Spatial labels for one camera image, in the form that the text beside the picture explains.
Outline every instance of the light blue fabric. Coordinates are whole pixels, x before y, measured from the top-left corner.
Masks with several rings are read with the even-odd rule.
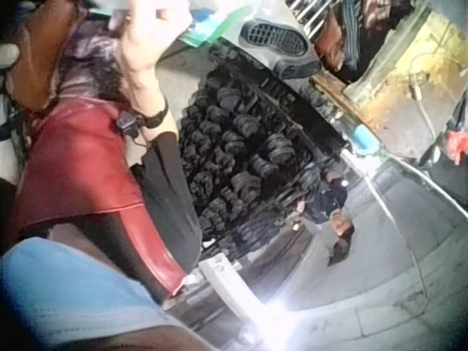
[[[1,259],[3,301],[11,303],[46,347],[181,325],[138,282],[93,257],[31,238]]]

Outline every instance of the black wristwatch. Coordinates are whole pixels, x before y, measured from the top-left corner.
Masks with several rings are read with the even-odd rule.
[[[167,113],[169,112],[169,105],[167,104],[167,99],[164,97],[164,110],[158,112],[156,115],[145,116],[135,110],[132,110],[132,114],[135,114],[138,117],[142,118],[145,122],[145,127],[149,129],[157,128],[161,125],[166,118]]]
[[[158,112],[154,116],[145,116],[138,111],[131,109],[130,111],[124,111],[117,118],[117,127],[125,134],[132,138],[138,136],[138,130],[141,127],[149,129],[157,128],[161,125],[169,112],[169,104],[167,103],[166,97],[164,98],[164,110]]]

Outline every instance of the brown bag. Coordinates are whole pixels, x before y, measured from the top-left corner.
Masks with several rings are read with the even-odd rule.
[[[315,41],[315,50],[325,57],[327,65],[335,71],[339,71],[344,63],[343,41],[343,31],[338,24],[335,12],[330,9],[325,28]]]
[[[81,0],[47,0],[20,26],[20,58],[8,72],[7,91],[25,109],[39,112],[54,98],[60,55],[86,14]]]

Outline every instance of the black shoe sole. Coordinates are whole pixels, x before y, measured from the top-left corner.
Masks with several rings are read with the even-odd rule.
[[[276,64],[273,72],[279,79],[298,79],[307,78],[322,69],[320,61],[309,61],[305,63],[297,63],[288,60],[280,60]]]
[[[251,45],[271,48],[288,56],[302,56],[308,48],[306,39],[294,28],[278,26],[264,20],[245,23],[241,37]]]

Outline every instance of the hand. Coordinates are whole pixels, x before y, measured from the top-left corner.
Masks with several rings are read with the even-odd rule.
[[[186,0],[129,0],[128,24],[118,46],[118,60],[129,85],[154,78],[161,55],[190,25]]]
[[[15,44],[0,44],[0,69],[12,66],[20,57],[20,49]]]
[[[304,200],[301,200],[298,202],[298,205],[296,206],[295,210],[302,214],[304,210],[306,209],[306,202]]]

